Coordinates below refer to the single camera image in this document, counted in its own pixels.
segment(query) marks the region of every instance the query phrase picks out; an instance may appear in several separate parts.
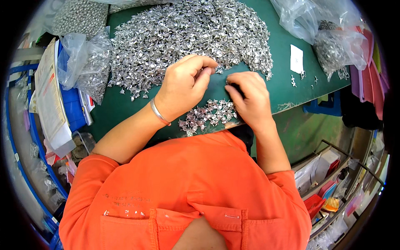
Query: stool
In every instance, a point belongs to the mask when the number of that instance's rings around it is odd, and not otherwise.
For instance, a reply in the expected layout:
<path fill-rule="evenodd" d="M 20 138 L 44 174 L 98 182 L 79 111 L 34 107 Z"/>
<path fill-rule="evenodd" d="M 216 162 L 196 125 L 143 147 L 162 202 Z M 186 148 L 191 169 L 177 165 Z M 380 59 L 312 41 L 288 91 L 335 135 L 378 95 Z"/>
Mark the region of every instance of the stool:
<path fill-rule="evenodd" d="M 318 99 L 312 100 L 310 106 L 303 106 L 303 112 L 342 116 L 342 109 L 340 108 L 340 90 L 328 94 L 328 101 L 321 101 L 320 104 L 318 104 Z"/>

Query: white label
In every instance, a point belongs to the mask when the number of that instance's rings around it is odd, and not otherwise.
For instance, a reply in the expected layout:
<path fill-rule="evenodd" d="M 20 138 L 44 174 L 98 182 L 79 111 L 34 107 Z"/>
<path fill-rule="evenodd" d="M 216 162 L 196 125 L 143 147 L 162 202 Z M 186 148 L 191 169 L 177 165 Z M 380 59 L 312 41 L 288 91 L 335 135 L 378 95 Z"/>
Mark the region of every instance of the white label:
<path fill-rule="evenodd" d="M 301 74 L 303 72 L 303 51 L 290 45 L 290 70 Z"/>

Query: floor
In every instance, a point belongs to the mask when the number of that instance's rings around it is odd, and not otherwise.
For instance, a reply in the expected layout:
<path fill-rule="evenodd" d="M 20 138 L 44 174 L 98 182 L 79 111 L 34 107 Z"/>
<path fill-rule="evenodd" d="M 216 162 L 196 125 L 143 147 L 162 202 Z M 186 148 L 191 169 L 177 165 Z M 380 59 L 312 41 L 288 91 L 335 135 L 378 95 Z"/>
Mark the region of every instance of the floor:
<path fill-rule="evenodd" d="M 303 105 L 300 105 L 276 114 L 273 118 L 291 164 L 311 154 L 322 139 L 339 146 L 345 151 L 350 146 L 352 129 L 343 124 L 342 117 L 325 114 L 305 114 Z M 255 141 L 251 156 L 256 156 Z"/>

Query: green workbench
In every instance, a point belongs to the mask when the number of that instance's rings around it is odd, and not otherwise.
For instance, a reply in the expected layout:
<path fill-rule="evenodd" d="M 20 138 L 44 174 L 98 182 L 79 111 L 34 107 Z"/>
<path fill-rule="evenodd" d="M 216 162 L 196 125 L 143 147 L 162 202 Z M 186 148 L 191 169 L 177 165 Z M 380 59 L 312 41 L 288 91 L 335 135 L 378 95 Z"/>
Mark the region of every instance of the green workbench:
<path fill-rule="evenodd" d="M 271 33 L 268 44 L 270 46 L 274 67 L 272 68 L 272 78 L 266 81 L 266 86 L 270 92 L 272 113 L 276 114 L 301 105 L 310 100 L 319 98 L 328 93 L 339 90 L 350 84 L 350 79 L 340 80 L 337 73 L 332 76 L 330 82 L 327 81 L 322 68 L 313 52 L 312 46 L 304 40 L 293 37 L 289 32 L 279 25 L 279 17 L 275 12 L 269 0 L 241 0 L 247 6 L 257 11 L 258 16 L 265 21 L 268 31 Z M 114 37 L 115 27 L 131 19 L 131 16 L 150 8 L 143 6 L 123 10 L 108 16 L 107 25 L 111 27 L 111 38 Z M 307 77 L 301 80 L 300 74 L 290 70 L 290 45 L 298 47 L 303 51 L 303 65 Z M 229 100 L 229 95 L 224 89 L 226 77 L 234 72 L 248 71 L 248 67 L 241 62 L 237 66 L 224 71 L 223 74 L 214 74 L 211 76 L 208 89 L 204 98 L 198 106 L 204 106 L 208 99 Z M 297 87 L 291 84 L 291 75 L 294 76 Z M 318 84 L 314 83 L 314 76 L 318 78 Z M 94 124 L 90 127 L 84 127 L 83 130 L 92 133 L 94 139 L 99 141 L 109 130 L 118 123 L 143 108 L 151 98 L 158 92 L 160 86 L 154 86 L 149 91 L 149 99 L 138 98 L 131 102 L 130 92 L 125 90 L 126 94 L 120 94 L 121 87 L 113 86 L 107 88 L 102 105 L 96 105 L 91 115 Z M 150 142 L 159 142 L 171 138 L 180 138 L 187 136 L 186 132 L 180 130 L 178 120 L 184 120 L 185 115 L 172 122 L 171 126 L 159 130 Z M 236 126 L 242 122 L 238 119 L 232 119 L 227 124 L 219 124 L 215 127 L 208 125 L 204 131 L 197 130 L 197 134 L 207 134 L 224 130 L 231 126 Z"/>

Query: orange shirt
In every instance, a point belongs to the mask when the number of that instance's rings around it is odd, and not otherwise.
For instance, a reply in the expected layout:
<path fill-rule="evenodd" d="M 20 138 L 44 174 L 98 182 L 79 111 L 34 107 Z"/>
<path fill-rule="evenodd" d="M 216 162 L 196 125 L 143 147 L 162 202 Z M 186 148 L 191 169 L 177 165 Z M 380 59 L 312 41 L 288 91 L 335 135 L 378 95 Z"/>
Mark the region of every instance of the orange shirt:
<path fill-rule="evenodd" d="M 265 175 L 227 130 L 168 140 L 128 164 L 81 161 L 60 238 L 65 249 L 171 249 L 205 216 L 228 249 L 305 249 L 311 231 L 293 171 Z"/>

